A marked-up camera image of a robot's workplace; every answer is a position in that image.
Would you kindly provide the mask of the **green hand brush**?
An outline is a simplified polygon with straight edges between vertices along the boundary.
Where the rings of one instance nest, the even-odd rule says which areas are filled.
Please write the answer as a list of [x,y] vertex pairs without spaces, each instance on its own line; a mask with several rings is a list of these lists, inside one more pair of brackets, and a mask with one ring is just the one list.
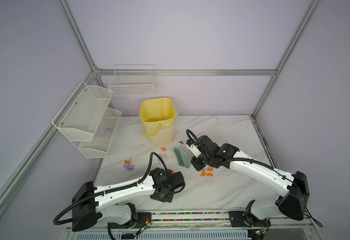
[[181,167],[184,167],[186,169],[189,169],[191,167],[191,160],[189,159],[188,155],[185,151],[180,149],[173,149],[174,154],[177,157],[178,163]]

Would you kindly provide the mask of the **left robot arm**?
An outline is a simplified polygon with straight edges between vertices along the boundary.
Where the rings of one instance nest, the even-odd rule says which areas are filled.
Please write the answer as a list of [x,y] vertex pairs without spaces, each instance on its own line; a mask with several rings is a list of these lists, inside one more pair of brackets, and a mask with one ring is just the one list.
[[171,203],[174,195],[186,186],[181,172],[172,172],[166,165],[152,169],[153,158],[163,163],[159,154],[152,152],[144,175],[135,180],[109,186],[94,186],[84,183],[72,198],[72,203],[53,219],[53,224],[71,223],[72,231],[89,229],[98,222],[133,227],[138,221],[135,204],[130,200],[150,198],[162,203]]

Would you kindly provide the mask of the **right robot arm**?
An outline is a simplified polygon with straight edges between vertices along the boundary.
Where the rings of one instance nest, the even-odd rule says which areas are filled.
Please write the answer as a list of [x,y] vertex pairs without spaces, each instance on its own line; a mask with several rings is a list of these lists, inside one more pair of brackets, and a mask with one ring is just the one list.
[[307,204],[310,190],[307,176],[302,172],[285,172],[260,162],[231,144],[218,146],[208,136],[197,137],[186,130],[187,148],[193,154],[191,163],[197,171],[205,167],[224,167],[250,176],[275,192],[273,197],[257,202],[251,200],[242,212],[240,224],[252,228],[269,226],[269,218],[284,215],[295,221],[310,218],[320,228],[323,224],[310,213]]

